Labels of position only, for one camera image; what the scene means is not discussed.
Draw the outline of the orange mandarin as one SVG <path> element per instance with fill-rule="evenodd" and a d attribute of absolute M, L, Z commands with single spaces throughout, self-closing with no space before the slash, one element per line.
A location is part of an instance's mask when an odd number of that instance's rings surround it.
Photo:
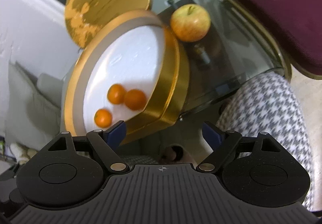
<path fill-rule="evenodd" d="M 107 109 L 99 109 L 94 115 L 94 122 L 98 127 L 108 128 L 112 124 L 112 114 Z"/>
<path fill-rule="evenodd" d="M 114 105 L 122 104 L 124 102 L 126 92 L 126 89 L 121 84 L 113 84 L 107 92 L 107 99 Z"/>
<path fill-rule="evenodd" d="M 147 102 L 146 95 L 139 89 L 131 89 L 124 96 L 124 104 L 132 111 L 142 110 Z"/>

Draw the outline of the orange mandarin in box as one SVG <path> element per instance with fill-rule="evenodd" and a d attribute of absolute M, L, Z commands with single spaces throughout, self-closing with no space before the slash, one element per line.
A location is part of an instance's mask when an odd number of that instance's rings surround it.
<path fill-rule="evenodd" d="M 112 114 L 107 109 L 99 109 L 94 115 L 94 122 L 98 127 L 108 128 L 112 124 Z"/>

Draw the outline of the houndstooth trouser right leg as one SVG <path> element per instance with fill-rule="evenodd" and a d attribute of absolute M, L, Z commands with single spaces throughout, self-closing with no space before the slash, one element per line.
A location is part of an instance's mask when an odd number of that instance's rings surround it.
<path fill-rule="evenodd" d="M 308 210 L 313 209 L 312 148 L 302 109 L 284 77 L 270 72 L 247 81 L 228 102 L 216 127 L 243 136 L 255 137 L 259 132 L 267 132 L 274 137 L 308 172 L 311 186 L 302 204 Z"/>

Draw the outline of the grey sofa seat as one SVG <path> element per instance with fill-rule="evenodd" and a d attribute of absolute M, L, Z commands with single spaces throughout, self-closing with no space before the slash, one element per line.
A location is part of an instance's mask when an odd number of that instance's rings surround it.
<path fill-rule="evenodd" d="M 37 89 L 56 107 L 61 107 L 63 80 L 42 73 L 37 79 Z"/>

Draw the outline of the grey sofa cushion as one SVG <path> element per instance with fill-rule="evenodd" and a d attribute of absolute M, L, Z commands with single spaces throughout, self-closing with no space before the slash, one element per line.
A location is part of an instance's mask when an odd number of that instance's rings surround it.
<path fill-rule="evenodd" d="M 5 139 L 41 150 L 60 132 L 60 108 L 45 98 L 18 64 L 8 66 Z"/>

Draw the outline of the beige crumpled cloth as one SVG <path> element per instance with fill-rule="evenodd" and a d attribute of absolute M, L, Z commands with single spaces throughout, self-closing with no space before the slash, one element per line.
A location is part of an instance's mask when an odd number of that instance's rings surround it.
<path fill-rule="evenodd" d="M 37 154 L 35 149 L 27 148 L 19 143 L 11 143 L 10 151 L 19 165 L 26 164 L 33 156 L 35 156 L 35 154 Z"/>

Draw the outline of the gold round gift box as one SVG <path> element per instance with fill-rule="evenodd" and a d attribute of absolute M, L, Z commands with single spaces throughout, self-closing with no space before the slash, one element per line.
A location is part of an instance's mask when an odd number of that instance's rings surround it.
<path fill-rule="evenodd" d="M 137 111 L 114 105 L 107 92 L 114 84 L 145 93 Z M 64 127 L 72 135 L 97 128 L 94 114 L 107 109 L 112 122 L 124 121 L 132 142 L 174 125 L 185 103 L 189 60 L 183 46 L 160 18 L 132 10 L 109 22 L 75 63 L 64 102 Z"/>

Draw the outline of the yellow red apple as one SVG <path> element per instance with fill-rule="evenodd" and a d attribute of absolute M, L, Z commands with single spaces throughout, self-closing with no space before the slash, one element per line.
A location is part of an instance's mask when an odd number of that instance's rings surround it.
<path fill-rule="evenodd" d="M 173 12 L 170 27 L 182 42 L 197 42 L 204 38 L 210 30 L 211 17 L 204 7 L 187 4 Z"/>

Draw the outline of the maroon padded chair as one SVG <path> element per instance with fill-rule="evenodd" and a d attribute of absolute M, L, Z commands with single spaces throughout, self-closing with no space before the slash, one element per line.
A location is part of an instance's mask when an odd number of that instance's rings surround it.
<path fill-rule="evenodd" d="M 321 0 L 237 0 L 277 40 L 293 66 L 321 79 Z"/>

